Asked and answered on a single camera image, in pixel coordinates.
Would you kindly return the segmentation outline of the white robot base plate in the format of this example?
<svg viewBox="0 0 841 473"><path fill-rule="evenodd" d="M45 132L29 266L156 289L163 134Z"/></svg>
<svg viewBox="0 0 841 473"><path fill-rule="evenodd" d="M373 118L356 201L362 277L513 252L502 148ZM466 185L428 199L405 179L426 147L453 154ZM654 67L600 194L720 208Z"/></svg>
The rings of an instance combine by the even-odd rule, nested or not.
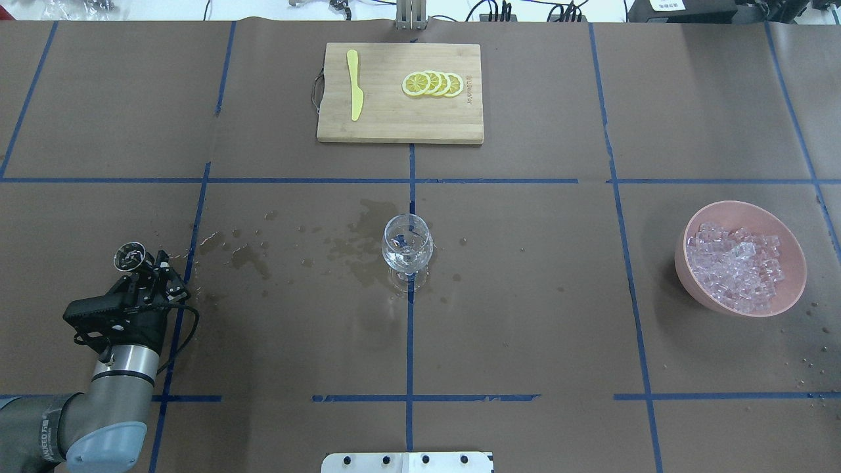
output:
<svg viewBox="0 0 841 473"><path fill-rule="evenodd" d="M334 453L321 472L493 472L493 454L481 451Z"/></svg>

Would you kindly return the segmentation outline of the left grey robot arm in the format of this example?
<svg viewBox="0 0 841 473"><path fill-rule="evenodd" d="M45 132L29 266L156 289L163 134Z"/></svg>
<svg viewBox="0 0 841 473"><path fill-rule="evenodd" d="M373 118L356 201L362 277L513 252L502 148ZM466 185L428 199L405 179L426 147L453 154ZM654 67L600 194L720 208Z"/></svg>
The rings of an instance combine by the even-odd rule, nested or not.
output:
<svg viewBox="0 0 841 473"><path fill-rule="evenodd" d="M139 242L115 252L122 273L109 290L74 300L63 320L97 356L88 391L2 400L2 471L126 472L139 460L168 315L191 294L170 264Z"/></svg>

